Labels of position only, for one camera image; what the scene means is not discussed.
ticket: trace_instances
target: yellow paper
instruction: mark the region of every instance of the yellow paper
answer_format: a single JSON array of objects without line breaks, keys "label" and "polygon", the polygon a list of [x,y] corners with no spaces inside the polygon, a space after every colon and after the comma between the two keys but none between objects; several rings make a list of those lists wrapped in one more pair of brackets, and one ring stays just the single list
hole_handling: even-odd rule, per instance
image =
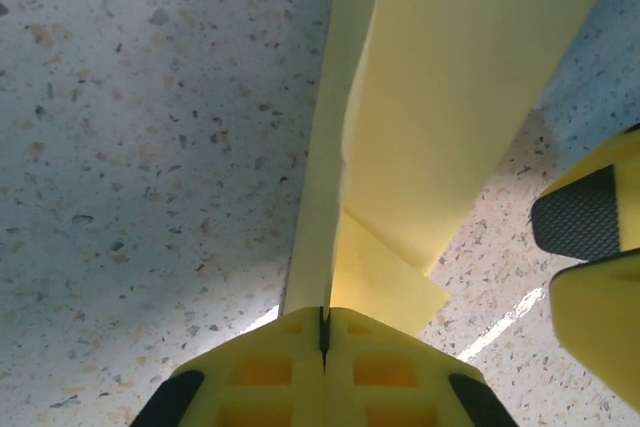
[{"label": "yellow paper", "polygon": [[[385,322],[426,324],[443,295],[421,296],[397,262],[430,272],[595,1],[334,0],[285,312],[325,303],[334,266],[340,305],[357,292],[379,312],[341,255],[380,249],[396,260],[368,268],[405,293]],[[368,236],[334,252],[351,242],[341,212]]]}]

